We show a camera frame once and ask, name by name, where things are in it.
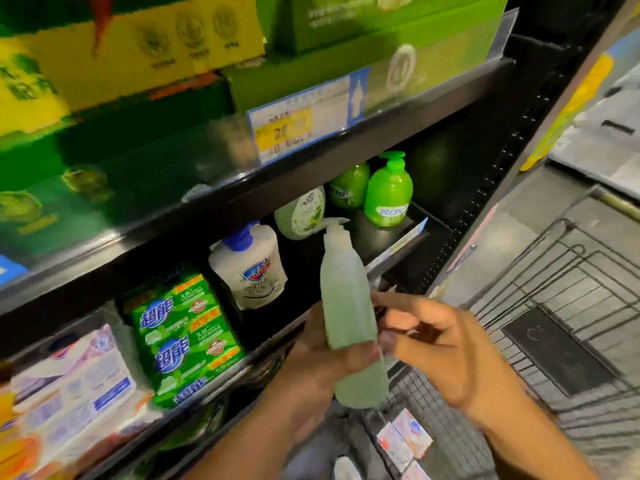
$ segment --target white pump nozzle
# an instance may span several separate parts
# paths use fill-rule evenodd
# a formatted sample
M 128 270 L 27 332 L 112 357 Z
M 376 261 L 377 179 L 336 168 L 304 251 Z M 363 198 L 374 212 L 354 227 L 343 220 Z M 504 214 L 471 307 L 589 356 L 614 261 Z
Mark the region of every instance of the white pump nozzle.
M 324 251 L 340 251 L 352 249 L 351 235 L 342 227 L 349 222 L 344 217 L 327 217 L 322 219 L 320 227 L 326 229 L 324 235 Z

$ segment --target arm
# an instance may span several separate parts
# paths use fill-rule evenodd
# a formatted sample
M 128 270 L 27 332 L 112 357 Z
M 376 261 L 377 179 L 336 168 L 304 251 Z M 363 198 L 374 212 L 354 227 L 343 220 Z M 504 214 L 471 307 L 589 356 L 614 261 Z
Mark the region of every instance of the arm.
M 292 446 L 324 420 L 333 383 L 380 359 L 380 348 L 373 342 L 327 350 L 321 304 L 308 313 L 302 337 L 256 407 L 185 480 L 275 480 Z
M 383 350 L 422 370 L 444 400 L 482 428 L 498 455 L 539 480 L 597 480 L 587 460 L 526 395 L 516 372 L 468 312 L 400 293 L 388 307 Z M 407 336 L 391 330 L 412 330 Z

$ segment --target bright green bottle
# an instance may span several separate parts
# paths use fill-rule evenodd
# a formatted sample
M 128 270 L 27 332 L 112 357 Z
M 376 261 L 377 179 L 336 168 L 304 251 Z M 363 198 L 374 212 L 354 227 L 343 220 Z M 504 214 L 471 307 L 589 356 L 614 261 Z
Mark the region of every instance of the bright green bottle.
M 387 166 L 373 174 L 364 199 L 364 215 L 380 227 L 403 221 L 413 195 L 413 182 L 404 170 L 404 152 L 384 152 Z
M 361 208 L 370 175 L 371 170 L 367 162 L 341 173 L 329 182 L 329 200 L 339 209 Z

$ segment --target white soap bottle with blue cap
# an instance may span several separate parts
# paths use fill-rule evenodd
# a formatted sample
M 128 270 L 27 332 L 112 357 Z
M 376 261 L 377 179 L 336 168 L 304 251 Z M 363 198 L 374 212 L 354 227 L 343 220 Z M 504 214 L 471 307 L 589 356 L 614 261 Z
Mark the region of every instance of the white soap bottle with blue cap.
M 287 282 L 275 231 L 256 222 L 217 243 L 209 265 L 228 284 L 241 310 L 272 302 Z
M 331 349 L 376 341 L 378 327 L 371 303 L 369 280 L 362 259 L 351 245 L 349 231 L 342 224 L 348 219 L 324 219 L 324 258 L 320 266 L 320 291 L 324 309 L 324 329 Z M 373 408 L 389 392 L 384 359 L 364 371 L 339 380 L 335 396 L 350 408 Z

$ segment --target person's right hand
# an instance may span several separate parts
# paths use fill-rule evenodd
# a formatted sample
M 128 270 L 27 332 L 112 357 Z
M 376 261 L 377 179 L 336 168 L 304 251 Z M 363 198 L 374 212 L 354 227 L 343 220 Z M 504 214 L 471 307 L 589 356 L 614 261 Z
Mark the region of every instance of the person's right hand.
M 469 312 L 422 297 L 372 292 L 375 306 L 386 306 L 378 343 L 427 375 L 451 406 L 477 426 L 492 429 L 505 408 L 529 404 L 518 375 Z M 408 330 L 416 333 L 406 335 Z

